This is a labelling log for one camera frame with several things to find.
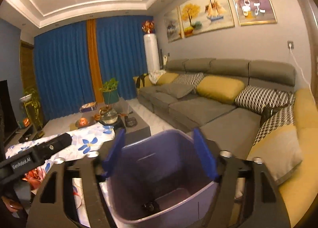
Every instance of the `purple bin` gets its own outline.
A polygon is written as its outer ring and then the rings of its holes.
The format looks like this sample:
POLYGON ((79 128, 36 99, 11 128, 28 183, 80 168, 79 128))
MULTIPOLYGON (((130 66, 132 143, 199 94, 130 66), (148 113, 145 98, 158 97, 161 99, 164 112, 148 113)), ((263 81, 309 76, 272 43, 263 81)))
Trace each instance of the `purple bin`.
POLYGON ((208 178, 193 140, 178 130, 163 131, 122 149, 106 181, 109 209, 118 227, 199 227, 217 183, 208 178), (155 201, 160 212, 142 205, 155 201))

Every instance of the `framed painting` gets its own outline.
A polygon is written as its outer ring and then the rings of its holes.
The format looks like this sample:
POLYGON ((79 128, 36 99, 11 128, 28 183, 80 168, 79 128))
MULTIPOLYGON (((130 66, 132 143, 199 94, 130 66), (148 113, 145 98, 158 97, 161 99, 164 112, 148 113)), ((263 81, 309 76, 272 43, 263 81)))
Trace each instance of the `framed painting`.
POLYGON ((181 39, 180 23, 177 8, 166 13, 164 16, 168 43, 181 39))
POLYGON ((240 25, 276 24, 271 0, 233 0, 240 25))
POLYGON ((228 0, 188 0, 180 5, 184 36, 234 27, 228 0))

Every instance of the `blue curtain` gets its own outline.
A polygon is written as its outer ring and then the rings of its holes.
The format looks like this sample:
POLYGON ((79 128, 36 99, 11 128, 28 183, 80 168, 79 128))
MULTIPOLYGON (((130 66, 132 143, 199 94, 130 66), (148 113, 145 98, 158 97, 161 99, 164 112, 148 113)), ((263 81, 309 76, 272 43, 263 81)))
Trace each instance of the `blue curtain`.
POLYGON ((134 76, 147 72, 142 23, 152 16, 113 16, 97 19, 97 50, 103 82, 115 77, 118 94, 136 97, 134 76))
POLYGON ((35 76, 47 120, 76 113, 94 101, 86 22, 53 29, 34 42, 35 76))

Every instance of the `checkered pillow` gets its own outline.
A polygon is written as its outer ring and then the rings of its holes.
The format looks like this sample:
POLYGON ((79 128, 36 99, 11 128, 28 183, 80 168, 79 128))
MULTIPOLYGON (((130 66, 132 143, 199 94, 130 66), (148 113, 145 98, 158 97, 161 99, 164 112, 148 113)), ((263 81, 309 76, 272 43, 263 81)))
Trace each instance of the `checkered pillow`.
POLYGON ((282 108, 279 112, 264 122, 257 133, 253 146, 278 127, 289 124, 294 124, 293 107, 291 105, 282 108))
POLYGON ((196 88, 198 84, 202 81, 204 78, 204 73, 187 73, 187 74, 181 74, 179 75, 173 82, 177 84, 186 84, 186 85, 192 85, 194 86, 194 89, 191 91, 191 93, 195 94, 196 88))
POLYGON ((284 91, 247 86, 235 99, 238 107, 248 109, 258 114, 262 114, 264 107, 281 107, 293 105, 295 95, 284 91))

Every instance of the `power cord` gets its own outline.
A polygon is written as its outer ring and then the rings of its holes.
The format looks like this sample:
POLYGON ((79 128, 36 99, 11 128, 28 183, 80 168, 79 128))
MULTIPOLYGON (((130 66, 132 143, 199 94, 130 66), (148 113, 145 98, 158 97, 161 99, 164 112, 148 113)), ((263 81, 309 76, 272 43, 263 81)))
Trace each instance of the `power cord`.
POLYGON ((294 59, 294 61, 295 61, 296 66, 300 69, 301 74, 302 74, 302 77, 303 77, 305 83, 306 83, 306 84, 308 85, 308 87, 309 87, 311 97, 313 98, 314 103, 316 104, 316 100, 315 100, 315 98, 314 98, 314 96, 313 96, 313 92, 311 91, 310 83, 309 83, 309 82, 307 81, 307 79, 305 78, 304 72, 303 72, 301 66, 298 64, 298 62, 297 62, 297 60, 296 60, 296 58, 295 58, 295 56, 294 56, 294 54, 293 54, 293 52, 292 52, 292 44, 290 43, 288 46, 289 46, 289 52, 290 52, 290 54, 292 55, 292 57, 293 57, 293 59, 294 59))

